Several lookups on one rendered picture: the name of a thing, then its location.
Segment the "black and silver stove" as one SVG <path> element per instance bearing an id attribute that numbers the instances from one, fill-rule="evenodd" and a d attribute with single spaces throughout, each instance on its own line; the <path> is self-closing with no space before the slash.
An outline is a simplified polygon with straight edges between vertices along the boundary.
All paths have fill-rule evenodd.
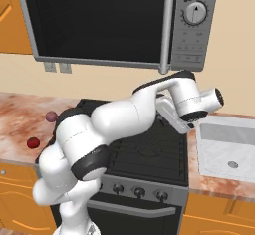
<path id="1" fill-rule="evenodd" d="M 109 168 L 98 193 L 116 195 L 113 187 L 119 183 L 124 187 L 120 196 L 137 198 L 133 191 L 141 187 L 145 190 L 141 199 L 156 202 L 155 194 L 162 190 L 168 194 L 162 203 L 181 206 L 183 214 L 189 190 L 186 135 L 157 116 L 150 130 L 113 142 L 110 152 Z"/>

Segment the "black oven door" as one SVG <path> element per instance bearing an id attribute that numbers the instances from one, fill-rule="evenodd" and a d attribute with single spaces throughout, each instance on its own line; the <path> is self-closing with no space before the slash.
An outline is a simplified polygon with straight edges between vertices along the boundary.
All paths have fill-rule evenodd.
<path id="1" fill-rule="evenodd" d="M 97 193 L 90 200 L 141 209 L 176 208 L 174 215 L 141 218 L 88 207 L 89 216 L 100 229 L 101 235 L 178 235 L 181 206 L 105 193 Z"/>

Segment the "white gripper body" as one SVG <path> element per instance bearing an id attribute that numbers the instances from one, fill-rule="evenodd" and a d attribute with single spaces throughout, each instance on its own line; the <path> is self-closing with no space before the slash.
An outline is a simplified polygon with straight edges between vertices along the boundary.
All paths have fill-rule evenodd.
<path id="1" fill-rule="evenodd" d="M 174 103 L 170 97 L 162 96 L 157 98 L 156 110 L 178 133 L 187 134 L 191 131 L 191 128 L 188 126 L 188 124 L 181 120 L 178 116 Z"/>

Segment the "silver microwave oven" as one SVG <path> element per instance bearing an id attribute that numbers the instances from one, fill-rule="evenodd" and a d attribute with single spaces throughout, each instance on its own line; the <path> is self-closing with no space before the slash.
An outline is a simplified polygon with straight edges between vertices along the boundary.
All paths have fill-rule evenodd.
<path id="1" fill-rule="evenodd" d="M 168 72 L 188 70 L 200 72 L 204 68 L 207 45 L 216 0 L 174 0 L 168 54 Z M 186 7 L 193 2 L 206 6 L 205 20 L 196 26 L 183 18 Z"/>

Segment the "black stove knob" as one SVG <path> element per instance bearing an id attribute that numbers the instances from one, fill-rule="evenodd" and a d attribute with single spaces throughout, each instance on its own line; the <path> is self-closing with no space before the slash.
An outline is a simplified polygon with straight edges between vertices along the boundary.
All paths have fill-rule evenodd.
<path id="1" fill-rule="evenodd" d="M 136 187 L 133 193 L 138 199 L 145 197 L 145 190 L 141 187 Z"/>
<path id="2" fill-rule="evenodd" d="M 168 194 L 165 191 L 162 191 L 162 190 L 158 190 L 156 192 L 155 196 L 160 202 L 164 202 L 168 199 Z"/>
<path id="3" fill-rule="evenodd" d="M 119 194 L 124 192 L 124 187 L 121 184 L 119 184 L 119 183 L 115 184 L 114 187 L 113 187 L 113 192 L 116 195 L 119 195 Z"/>

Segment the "purple onion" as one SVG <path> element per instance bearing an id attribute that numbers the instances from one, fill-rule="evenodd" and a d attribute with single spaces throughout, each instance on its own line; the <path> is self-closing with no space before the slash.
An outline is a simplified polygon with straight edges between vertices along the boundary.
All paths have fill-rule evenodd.
<path id="1" fill-rule="evenodd" d="M 56 121 L 57 117 L 58 117 L 58 115 L 53 111 L 49 111 L 46 113 L 46 121 L 48 121 L 48 122 Z"/>

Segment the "orange drawer front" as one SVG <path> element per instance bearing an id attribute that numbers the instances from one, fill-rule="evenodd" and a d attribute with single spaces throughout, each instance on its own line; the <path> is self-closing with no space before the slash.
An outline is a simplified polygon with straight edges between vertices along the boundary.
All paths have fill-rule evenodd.
<path id="1" fill-rule="evenodd" d="M 38 179 L 34 167 L 0 162 L 0 171 L 6 170 L 6 175 L 0 174 L 0 182 L 32 187 Z"/>

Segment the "orange base cupboard door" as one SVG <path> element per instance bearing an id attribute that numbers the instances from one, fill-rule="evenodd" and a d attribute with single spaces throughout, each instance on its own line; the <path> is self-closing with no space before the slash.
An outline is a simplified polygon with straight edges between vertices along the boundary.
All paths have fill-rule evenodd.
<path id="1" fill-rule="evenodd" d="M 49 206 L 39 206 L 32 188 L 0 182 L 0 220 L 7 229 L 32 235 L 52 235 L 55 220 Z"/>
<path id="2" fill-rule="evenodd" d="M 179 235 L 255 235 L 255 203 L 190 193 Z"/>

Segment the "red tomato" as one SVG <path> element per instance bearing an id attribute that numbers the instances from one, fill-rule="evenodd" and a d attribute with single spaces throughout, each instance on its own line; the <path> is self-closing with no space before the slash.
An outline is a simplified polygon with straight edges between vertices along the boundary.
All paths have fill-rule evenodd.
<path id="1" fill-rule="evenodd" d="M 27 140 L 27 146 L 31 149 L 38 148 L 40 146 L 40 140 L 37 137 L 30 137 Z"/>

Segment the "black microwave door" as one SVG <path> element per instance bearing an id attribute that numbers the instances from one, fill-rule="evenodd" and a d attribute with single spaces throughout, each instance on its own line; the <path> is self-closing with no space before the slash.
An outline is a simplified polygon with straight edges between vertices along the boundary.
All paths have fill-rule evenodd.
<path id="1" fill-rule="evenodd" d="M 164 0 L 20 0 L 37 61 L 152 68 Z"/>

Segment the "white sink basin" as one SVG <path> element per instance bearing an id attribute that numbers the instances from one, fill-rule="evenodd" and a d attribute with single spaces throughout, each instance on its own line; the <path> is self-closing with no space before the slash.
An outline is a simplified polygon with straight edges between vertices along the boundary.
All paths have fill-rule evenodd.
<path id="1" fill-rule="evenodd" d="M 255 119 L 208 116 L 196 144 L 200 175 L 255 183 Z"/>

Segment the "silver microwave dial knob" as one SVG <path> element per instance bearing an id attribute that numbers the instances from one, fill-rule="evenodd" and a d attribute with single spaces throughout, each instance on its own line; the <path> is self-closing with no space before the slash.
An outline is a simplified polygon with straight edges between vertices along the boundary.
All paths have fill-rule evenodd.
<path id="1" fill-rule="evenodd" d="M 206 15 L 207 9 L 203 3 L 193 2 L 184 10 L 183 18 L 188 25 L 196 26 L 205 20 Z"/>

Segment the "grey wall outlet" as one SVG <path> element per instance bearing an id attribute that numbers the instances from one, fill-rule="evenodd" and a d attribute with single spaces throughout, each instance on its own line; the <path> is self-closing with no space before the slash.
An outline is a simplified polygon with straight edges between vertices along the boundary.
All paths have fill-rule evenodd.
<path id="1" fill-rule="evenodd" d="M 56 65 L 54 63 L 51 62 L 45 62 L 44 63 L 44 68 L 46 72 L 52 72 L 52 73 L 56 73 Z"/>
<path id="2" fill-rule="evenodd" d="M 70 74 L 72 72 L 72 68 L 70 64 L 60 63 L 59 68 L 61 73 Z"/>

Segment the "orange wall cupboard door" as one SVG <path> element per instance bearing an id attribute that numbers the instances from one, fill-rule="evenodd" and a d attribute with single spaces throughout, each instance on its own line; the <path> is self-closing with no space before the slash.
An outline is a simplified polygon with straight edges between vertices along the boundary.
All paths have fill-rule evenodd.
<path id="1" fill-rule="evenodd" d="M 0 0 L 0 53 L 32 53 L 20 0 Z"/>

